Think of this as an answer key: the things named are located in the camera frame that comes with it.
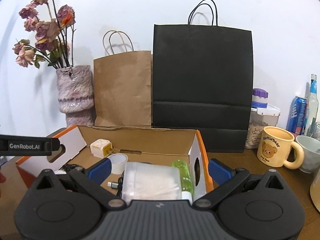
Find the clear seed storage container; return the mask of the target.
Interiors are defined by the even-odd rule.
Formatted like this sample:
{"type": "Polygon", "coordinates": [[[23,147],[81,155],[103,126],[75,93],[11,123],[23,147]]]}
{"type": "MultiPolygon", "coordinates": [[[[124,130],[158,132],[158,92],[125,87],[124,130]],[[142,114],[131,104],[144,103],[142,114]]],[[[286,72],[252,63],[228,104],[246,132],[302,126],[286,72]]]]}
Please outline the clear seed storage container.
{"type": "Polygon", "coordinates": [[[280,109],[275,106],[268,105],[266,108],[252,107],[245,148],[257,149],[264,127],[277,126],[279,117],[280,109]]]}

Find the purple white lidded jar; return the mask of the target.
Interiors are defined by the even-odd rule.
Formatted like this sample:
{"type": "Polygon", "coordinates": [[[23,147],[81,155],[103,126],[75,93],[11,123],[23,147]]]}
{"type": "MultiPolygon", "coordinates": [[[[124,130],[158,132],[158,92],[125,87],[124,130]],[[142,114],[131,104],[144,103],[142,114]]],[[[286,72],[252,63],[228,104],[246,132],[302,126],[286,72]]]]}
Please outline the purple white lidded jar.
{"type": "Polygon", "coordinates": [[[252,108],[267,108],[268,92],[261,88],[253,88],[252,90],[252,108]]]}

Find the green transparent plastic bottle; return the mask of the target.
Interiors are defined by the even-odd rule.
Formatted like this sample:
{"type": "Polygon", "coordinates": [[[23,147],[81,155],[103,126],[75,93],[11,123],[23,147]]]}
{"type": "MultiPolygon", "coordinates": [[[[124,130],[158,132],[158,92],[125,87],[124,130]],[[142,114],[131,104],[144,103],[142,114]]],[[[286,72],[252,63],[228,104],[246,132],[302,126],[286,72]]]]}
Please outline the green transparent plastic bottle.
{"type": "Polygon", "coordinates": [[[172,167],[178,168],[180,172],[182,199],[189,200],[190,204],[192,205],[194,189],[191,181],[188,164],[184,160],[177,159],[173,161],[171,165],[172,167]]]}

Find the grey tape roll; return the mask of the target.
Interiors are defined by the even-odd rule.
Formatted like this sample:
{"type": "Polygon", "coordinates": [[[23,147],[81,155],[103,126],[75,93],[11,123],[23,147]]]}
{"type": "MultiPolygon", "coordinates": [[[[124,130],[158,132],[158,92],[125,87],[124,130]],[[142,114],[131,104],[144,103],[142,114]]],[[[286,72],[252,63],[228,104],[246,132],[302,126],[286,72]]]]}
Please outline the grey tape roll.
{"type": "Polygon", "coordinates": [[[120,175],[125,170],[125,165],[128,161],[128,156],[123,153],[115,153],[108,156],[111,162],[111,173],[120,175]]]}

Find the brown paper bag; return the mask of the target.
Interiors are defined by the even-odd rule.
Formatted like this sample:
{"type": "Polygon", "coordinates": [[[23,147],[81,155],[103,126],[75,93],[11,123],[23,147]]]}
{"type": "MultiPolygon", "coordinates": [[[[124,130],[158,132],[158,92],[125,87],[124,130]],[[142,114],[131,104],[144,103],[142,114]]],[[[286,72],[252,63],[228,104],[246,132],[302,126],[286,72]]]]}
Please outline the brown paper bag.
{"type": "Polygon", "coordinates": [[[95,126],[151,126],[151,51],[130,46],[93,61],[95,126]]]}

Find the black paper bag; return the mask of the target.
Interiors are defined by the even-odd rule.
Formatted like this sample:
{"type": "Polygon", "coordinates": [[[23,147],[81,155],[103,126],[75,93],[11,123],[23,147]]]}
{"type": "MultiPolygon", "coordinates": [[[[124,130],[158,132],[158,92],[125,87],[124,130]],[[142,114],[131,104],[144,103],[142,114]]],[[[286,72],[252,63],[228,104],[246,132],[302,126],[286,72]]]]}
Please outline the black paper bag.
{"type": "Polygon", "coordinates": [[[209,25],[156,25],[153,32],[152,126],[200,131],[208,152],[245,148],[253,88],[249,30],[209,25]]]}

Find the small white plastic bottle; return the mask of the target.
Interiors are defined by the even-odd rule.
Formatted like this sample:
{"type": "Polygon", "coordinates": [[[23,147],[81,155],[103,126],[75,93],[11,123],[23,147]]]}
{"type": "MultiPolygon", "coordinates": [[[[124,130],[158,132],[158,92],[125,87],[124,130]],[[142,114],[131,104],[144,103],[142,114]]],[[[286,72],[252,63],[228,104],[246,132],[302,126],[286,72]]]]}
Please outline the small white plastic bottle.
{"type": "Polygon", "coordinates": [[[58,170],[58,171],[55,171],[54,174],[55,175],[63,175],[63,174],[67,174],[67,172],[63,171],[63,170],[58,170]]]}

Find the red cardboard pumpkin box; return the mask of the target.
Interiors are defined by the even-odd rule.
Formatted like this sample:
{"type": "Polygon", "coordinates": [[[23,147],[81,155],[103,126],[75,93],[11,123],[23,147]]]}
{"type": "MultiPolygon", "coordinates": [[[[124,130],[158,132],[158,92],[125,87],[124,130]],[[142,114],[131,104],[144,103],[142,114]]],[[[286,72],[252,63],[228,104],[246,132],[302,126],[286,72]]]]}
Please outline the red cardboard pumpkin box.
{"type": "Polygon", "coordinates": [[[89,168],[99,162],[101,158],[92,154],[90,145],[98,139],[105,139],[112,144],[112,156],[123,155],[116,158],[116,166],[129,161],[170,166],[173,161],[181,159],[188,163],[193,199],[204,196],[214,188],[208,172],[207,152],[198,130],[74,125],[55,137],[65,149],[58,158],[49,161],[48,157],[22,157],[16,161],[27,187],[46,168],[57,171],[67,163],[89,168]]]}

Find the clear blue label bottle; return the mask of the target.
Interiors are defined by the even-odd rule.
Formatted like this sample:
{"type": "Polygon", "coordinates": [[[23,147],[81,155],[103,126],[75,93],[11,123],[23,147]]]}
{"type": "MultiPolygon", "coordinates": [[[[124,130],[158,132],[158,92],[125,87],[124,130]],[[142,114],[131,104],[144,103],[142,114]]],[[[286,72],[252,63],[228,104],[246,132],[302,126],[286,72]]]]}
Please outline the clear blue label bottle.
{"type": "Polygon", "coordinates": [[[318,112],[318,98],[317,98],[317,75],[311,75],[311,83],[309,95],[307,97],[307,109],[305,116],[304,135],[310,137],[313,134],[317,112],[318,112]]]}

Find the pink textured ceramic vase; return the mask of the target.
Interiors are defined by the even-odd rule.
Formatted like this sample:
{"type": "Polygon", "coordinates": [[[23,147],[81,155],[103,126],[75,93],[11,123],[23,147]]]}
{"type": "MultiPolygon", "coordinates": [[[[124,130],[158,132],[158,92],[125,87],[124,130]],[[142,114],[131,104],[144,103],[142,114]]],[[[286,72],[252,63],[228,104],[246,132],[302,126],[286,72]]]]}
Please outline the pink textured ceramic vase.
{"type": "Polygon", "coordinates": [[[59,110],[67,126],[93,126],[94,90],[89,65],[56,70],[59,110]]]}

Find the cream cube charger plug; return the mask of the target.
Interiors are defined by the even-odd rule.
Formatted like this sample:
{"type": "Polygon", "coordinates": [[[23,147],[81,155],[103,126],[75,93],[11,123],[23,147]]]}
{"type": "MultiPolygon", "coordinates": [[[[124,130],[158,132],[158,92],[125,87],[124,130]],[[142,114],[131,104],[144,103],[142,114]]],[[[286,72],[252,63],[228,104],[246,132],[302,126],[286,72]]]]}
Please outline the cream cube charger plug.
{"type": "Polygon", "coordinates": [[[98,139],[90,144],[90,151],[97,158],[106,158],[113,152],[113,145],[109,140],[98,139]]]}

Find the blue drink can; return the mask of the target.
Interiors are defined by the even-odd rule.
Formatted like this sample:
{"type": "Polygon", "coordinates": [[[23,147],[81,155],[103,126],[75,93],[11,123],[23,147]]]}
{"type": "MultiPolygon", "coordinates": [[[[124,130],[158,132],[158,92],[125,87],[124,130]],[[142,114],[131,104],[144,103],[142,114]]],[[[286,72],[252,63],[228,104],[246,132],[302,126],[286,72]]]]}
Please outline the blue drink can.
{"type": "Polygon", "coordinates": [[[304,118],[306,114],[307,99],[296,96],[291,103],[289,119],[286,129],[295,134],[301,135],[303,131],[304,118]]]}

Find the translucent white plastic box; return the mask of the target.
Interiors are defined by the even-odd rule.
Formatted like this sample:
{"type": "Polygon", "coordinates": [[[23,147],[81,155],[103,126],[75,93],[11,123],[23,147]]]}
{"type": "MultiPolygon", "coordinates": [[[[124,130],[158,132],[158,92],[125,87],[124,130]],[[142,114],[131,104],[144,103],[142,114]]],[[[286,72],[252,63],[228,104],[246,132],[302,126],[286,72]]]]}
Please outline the translucent white plastic box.
{"type": "Polygon", "coordinates": [[[181,179],[178,168],[139,162],[125,165],[121,198],[132,200],[180,200],[181,179]]]}

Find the grey ceramic cup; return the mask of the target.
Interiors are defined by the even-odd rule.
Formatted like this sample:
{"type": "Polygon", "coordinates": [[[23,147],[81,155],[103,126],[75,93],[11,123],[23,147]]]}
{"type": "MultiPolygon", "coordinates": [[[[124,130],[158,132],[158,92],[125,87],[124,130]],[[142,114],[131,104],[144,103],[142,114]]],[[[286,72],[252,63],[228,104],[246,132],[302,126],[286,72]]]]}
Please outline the grey ceramic cup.
{"type": "Polygon", "coordinates": [[[319,140],[299,135],[295,141],[303,148],[304,161],[299,168],[304,173],[313,173],[319,169],[319,140]]]}

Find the yellow bear mug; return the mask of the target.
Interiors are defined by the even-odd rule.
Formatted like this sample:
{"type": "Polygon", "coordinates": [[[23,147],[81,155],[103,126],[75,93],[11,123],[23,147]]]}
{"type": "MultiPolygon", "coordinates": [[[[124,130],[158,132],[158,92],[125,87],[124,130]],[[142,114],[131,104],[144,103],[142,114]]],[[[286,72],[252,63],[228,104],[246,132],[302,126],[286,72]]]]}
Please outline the yellow bear mug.
{"type": "Polygon", "coordinates": [[[295,170],[303,164],[304,150],[295,142],[295,136],[289,131],[275,126],[266,126],[261,135],[257,158],[270,167],[285,166],[295,170]],[[294,161],[288,161],[292,148],[296,152],[296,158],[294,161]]]}

